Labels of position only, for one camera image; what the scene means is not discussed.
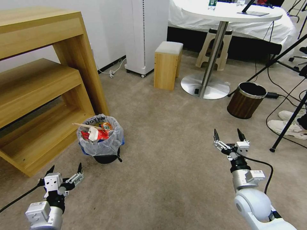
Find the white tower fan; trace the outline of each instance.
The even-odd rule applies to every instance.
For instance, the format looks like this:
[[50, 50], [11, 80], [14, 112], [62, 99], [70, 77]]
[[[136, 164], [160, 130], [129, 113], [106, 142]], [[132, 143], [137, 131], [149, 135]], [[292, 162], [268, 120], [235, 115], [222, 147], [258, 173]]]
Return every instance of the white tower fan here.
[[154, 69], [154, 52], [166, 41], [169, 0], [122, 0], [127, 72], [142, 78]]

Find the round white table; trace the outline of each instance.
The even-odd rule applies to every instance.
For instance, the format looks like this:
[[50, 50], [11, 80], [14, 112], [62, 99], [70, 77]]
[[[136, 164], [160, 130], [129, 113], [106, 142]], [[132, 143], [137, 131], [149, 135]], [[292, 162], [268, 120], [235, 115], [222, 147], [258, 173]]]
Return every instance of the round white table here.
[[181, 87], [187, 93], [204, 99], [219, 99], [228, 95], [230, 89], [226, 83], [216, 78], [210, 78], [228, 22], [266, 22], [275, 21], [282, 17], [282, 13], [279, 10], [256, 5], [252, 5], [248, 11], [268, 14], [253, 16], [238, 13], [241, 12], [243, 8], [244, 7], [237, 7], [236, 3], [218, 2], [214, 11], [208, 10], [208, 2], [204, 0], [187, 1], [182, 7], [181, 10], [187, 14], [203, 19], [220, 21], [205, 74], [192, 74], [184, 77], [181, 81]]

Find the white wall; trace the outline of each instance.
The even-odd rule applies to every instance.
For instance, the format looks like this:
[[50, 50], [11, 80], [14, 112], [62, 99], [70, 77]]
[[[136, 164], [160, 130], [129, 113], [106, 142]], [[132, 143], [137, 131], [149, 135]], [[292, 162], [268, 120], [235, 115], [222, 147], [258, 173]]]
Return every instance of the white wall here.
[[[94, 58], [102, 68], [125, 55], [121, 6], [118, 0], [1, 0], [1, 9], [52, 6], [81, 11]], [[59, 62], [52, 46], [0, 61], [0, 72], [47, 58]]]

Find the power adapter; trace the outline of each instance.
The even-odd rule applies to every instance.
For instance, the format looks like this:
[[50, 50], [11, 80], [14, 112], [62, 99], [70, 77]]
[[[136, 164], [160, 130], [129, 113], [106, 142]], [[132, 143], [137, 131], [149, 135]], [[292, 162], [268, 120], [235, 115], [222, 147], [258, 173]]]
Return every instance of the power adapter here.
[[277, 99], [279, 97], [279, 95], [277, 93], [273, 93], [273, 92], [268, 92], [265, 96], [266, 98], [274, 98]]

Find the round metal base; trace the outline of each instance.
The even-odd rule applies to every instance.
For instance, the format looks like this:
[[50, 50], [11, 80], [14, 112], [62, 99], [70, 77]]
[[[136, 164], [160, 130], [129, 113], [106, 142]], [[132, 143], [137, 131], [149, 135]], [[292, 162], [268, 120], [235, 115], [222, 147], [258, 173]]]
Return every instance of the round metal base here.
[[211, 78], [206, 87], [205, 94], [200, 96], [198, 93], [201, 88], [203, 77], [203, 74], [188, 75], [181, 80], [181, 87], [188, 94], [203, 99], [219, 99], [228, 95], [230, 91], [229, 86], [219, 79]]

